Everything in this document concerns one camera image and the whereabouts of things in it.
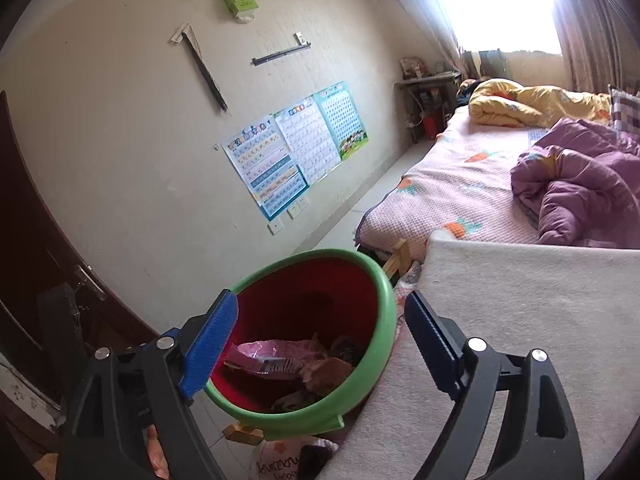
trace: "blue gripper pad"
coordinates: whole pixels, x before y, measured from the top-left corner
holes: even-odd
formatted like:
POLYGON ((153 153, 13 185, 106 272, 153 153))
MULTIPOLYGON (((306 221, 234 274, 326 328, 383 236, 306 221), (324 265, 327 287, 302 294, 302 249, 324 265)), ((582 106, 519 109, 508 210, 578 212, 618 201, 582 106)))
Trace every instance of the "blue gripper pad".
POLYGON ((178 389, 187 399, 206 386, 237 320, 238 297, 225 289, 206 314, 188 319, 180 329, 184 371, 178 389))
POLYGON ((436 386, 456 400, 463 388, 458 369, 462 349, 420 292, 406 297, 404 318, 436 386))

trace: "window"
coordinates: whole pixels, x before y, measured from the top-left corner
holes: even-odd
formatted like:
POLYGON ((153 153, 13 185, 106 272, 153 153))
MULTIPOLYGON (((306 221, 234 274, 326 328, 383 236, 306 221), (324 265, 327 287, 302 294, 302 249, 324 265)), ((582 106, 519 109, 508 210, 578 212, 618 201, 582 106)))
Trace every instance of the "window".
POLYGON ((554 0, 439 0, 465 50, 560 54, 554 0))

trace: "trash bin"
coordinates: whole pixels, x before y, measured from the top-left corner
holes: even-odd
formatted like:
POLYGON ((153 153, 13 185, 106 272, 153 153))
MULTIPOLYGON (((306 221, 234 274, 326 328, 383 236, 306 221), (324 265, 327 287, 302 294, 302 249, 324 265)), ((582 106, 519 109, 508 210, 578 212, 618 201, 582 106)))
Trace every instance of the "trash bin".
POLYGON ((309 251, 265 267, 232 290, 238 322, 211 374, 209 397, 239 422, 262 430, 266 440, 342 428, 342 416, 370 392, 394 342, 396 303, 382 268, 355 251, 309 251), (295 412, 270 413, 275 400, 291 393, 290 381, 258 378, 223 363, 231 344, 303 340, 315 333, 326 348, 347 335, 364 355, 332 393, 295 412))

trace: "checkered pillow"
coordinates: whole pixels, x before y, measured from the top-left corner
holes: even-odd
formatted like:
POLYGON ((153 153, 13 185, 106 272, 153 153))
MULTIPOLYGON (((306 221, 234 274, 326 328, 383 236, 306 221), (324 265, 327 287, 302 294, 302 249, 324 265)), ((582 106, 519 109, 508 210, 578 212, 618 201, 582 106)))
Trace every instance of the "checkered pillow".
POLYGON ((609 94, 613 127, 640 136, 640 98, 613 87, 609 94))

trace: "purple blanket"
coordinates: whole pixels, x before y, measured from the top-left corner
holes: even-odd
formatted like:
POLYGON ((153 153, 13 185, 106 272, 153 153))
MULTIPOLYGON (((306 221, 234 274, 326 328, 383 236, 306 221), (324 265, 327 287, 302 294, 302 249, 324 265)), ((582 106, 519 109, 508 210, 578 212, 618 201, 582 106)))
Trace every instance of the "purple blanket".
POLYGON ((541 244, 640 249, 639 138, 562 119, 511 170, 541 244))

